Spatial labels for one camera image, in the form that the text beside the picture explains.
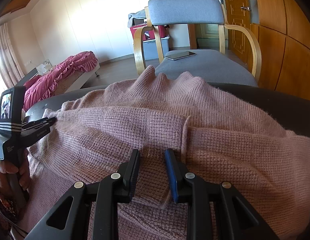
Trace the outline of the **person's hand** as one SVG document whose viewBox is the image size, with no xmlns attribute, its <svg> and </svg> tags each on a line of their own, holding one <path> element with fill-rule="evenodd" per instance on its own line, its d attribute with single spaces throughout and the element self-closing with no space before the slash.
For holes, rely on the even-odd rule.
<svg viewBox="0 0 310 240">
<path fill-rule="evenodd" d="M 27 190 L 30 186 L 30 170 L 28 161 L 28 150 L 25 149 L 23 153 L 23 163 L 20 168 L 15 167 L 7 160 L 0 160 L 0 194 L 5 198 L 12 198 L 13 191 L 8 182 L 8 174 L 20 174 L 19 185 L 23 190 Z"/>
</svg>

